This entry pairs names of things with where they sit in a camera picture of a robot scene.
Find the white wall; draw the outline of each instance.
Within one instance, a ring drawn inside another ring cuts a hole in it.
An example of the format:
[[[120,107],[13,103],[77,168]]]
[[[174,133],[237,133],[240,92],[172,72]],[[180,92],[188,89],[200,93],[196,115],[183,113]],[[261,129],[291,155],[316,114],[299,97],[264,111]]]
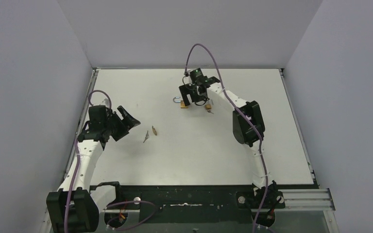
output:
[[[0,233],[36,233],[91,66],[56,0],[0,0]]]
[[[284,75],[340,231],[373,232],[373,1],[324,0]]]
[[[94,67],[284,67],[322,0],[58,2]]]

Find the white tabletop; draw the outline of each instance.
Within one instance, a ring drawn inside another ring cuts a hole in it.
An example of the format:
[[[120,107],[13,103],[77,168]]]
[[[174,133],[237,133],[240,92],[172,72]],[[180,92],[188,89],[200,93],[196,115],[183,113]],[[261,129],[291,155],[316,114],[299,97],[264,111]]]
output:
[[[101,69],[94,89],[109,94],[113,108],[122,105],[141,125],[115,142],[98,160],[92,184],[126,185],[250,184],[244,148],[232,134],[229,114],[207,113],[195,105],[181,109],[182,69]],[[203,69],[204,75],[216,75]],[[311,184],[311,173],[277,69],[223,69],[225,86],[248,101],[257,101],[265,122],[264,156],[278,184]],[[93,102],[101,102],[95,93]],[[151,126],[158,131],[152,133]],[[150,138],[142,143],[149,130]]]

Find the metal frame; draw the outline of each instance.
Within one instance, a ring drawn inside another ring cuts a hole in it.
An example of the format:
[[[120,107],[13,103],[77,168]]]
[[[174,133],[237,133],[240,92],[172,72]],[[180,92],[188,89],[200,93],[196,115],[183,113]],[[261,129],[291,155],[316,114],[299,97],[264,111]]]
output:
[[[285,208],[279,211],[334,211],[329,189],[283,189]]]
[[[91,77],[91,80],[89,82],[88,91],[86,92],[84,107],[83,107],[82,112],[81,112],[81,117],[79,118],[78,127],[77,127],[77,129],[75,131],[75,138],[74,138],[74,140],[77,140],[78,134],[79,134],[79,132],[81,132],[82,127],[85,124],[85,118],[86,118],[86,114],[88,113],[88,108],[89,108],[88,96],[89,96],[89,93],[91,93],[91,91],[94,90],[95,82],[96,82],[96,79],[98,77],[99,70],[100,69],[94,69],[92,71],[92,77]],[[71,167],[74,155],[75,155],[75,147],[72,144],[72,149],[71,149],[71,153],[69,155],[67,169],[66,169],[65,174],[64,174],[64,179],[66,178],[66,176],[67,176],[67,174],[69,172],[69,169]]]

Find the small object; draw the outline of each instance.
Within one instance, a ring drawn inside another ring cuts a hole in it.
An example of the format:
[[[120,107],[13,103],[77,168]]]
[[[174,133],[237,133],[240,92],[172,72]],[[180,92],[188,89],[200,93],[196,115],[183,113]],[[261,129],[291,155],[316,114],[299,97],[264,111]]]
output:
[[[188,108],[188,106],[185,106],[185,103],[183,100],[181,100],[181,108]]]
[[[153,134],[155,134],[155,136],[158,136],[158,133],[156,132],[156,129],[153,125],[152,125],[152,132],[153,132]]]
[[[174,103],[180,103],[181,100],[178,100],[178,99],[180,99],[180,98],[181,98],[181,97],[176,96],[176,97],[174,97],[174,98],[172,99],[172,101],[173,101]]]
[[[140,197],[135,197],[134,200],[141,200]]]
[[[145,135],[145,139],[144,139],[144,142],[143,142],[143,143],[145,143],[145,141],[146,141],[148,138],[149,138],[149,133],[148,133],[148,131],[147,131],[147,134]]]
[[[212,107],[211,107],[210,104],[206,104],[206,105],[205,105],[205,109],[206,109],[207,112],[214,114],[214,113],[211,111]]]
[[[245,203],[245,197],[240,196],[240,197],[238,198],[238,202],[239,202],[240,204],[244,204],[244,203]]]

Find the debris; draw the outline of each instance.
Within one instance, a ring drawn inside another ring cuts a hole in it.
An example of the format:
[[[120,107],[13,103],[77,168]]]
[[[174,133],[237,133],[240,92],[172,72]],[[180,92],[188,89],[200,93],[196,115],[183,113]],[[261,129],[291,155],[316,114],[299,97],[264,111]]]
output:
[[[156,129],[155,129],[155,127],[153,125],[152,125],[152,132],[153,132],[153,134],[155,134],[155,136],[158,135],[158,133],[156,132]]]

